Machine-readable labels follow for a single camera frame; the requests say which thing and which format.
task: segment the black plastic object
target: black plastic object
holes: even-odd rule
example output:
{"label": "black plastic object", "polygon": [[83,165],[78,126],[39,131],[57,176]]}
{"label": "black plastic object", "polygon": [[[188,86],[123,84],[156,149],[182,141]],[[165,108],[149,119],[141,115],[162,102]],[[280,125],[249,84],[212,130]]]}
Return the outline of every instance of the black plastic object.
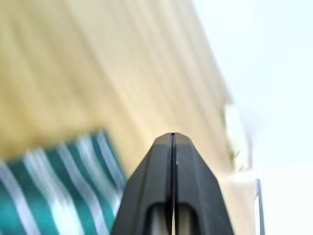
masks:
{"label": "black plastic object", "polygon": [[191,211],[190,234],[233,234],[215,176],[188,137],[168,133],[155,140],[129,179],[111,235],[150,235],[155,207],[164,207],[170,235],[175,208],[176,234],[180,234],[180,206]]}

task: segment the striped fabric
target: striped fabric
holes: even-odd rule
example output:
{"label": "striped fabric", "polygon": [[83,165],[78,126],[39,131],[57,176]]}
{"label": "striped fabric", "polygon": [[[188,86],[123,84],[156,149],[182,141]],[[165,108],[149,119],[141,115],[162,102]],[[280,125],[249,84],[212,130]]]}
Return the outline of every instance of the striped fabric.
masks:
{"label": "striped fabric", "polygon": [[109,235],[125,175],[104,132],[0,163],[0,235]]}

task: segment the wooden surface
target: wooden surface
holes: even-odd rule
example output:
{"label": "wooden surface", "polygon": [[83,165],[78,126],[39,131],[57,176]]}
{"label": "wooden surface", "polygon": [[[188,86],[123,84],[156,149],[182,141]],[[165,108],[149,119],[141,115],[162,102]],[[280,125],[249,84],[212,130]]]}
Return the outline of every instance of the wooden surface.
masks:
{"label": "wooden surface", "polygon": [[0,0],[2,159],[105,128],[130,175],[157,136],[181,132],[251,235],[252,184],[229,181],[229,101],[190,0]]}

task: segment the light wood panel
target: light wood panel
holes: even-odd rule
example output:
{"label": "light wood panel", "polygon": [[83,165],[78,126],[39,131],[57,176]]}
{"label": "light wood panel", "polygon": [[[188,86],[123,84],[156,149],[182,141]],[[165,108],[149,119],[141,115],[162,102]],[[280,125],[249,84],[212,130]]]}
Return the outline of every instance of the light wood panel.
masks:
{"label": "light wood panel", "polygon": [[130,175],[157,136],[181,132],[250,235],[253,187],[228,180],[229,101],[190,0],[0,1],[2,159],[105,128]]}

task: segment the green striped cloth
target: green striped cloth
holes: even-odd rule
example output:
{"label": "green striped cloth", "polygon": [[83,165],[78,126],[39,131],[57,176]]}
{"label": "green striped cloth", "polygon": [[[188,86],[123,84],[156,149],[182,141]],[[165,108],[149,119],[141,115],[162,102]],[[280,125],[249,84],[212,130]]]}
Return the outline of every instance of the green striped cloth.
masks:
{"label": "green striped cloth", "polygon": [[0,162],[0,235],[109,235],[124,187],[102,131]]}

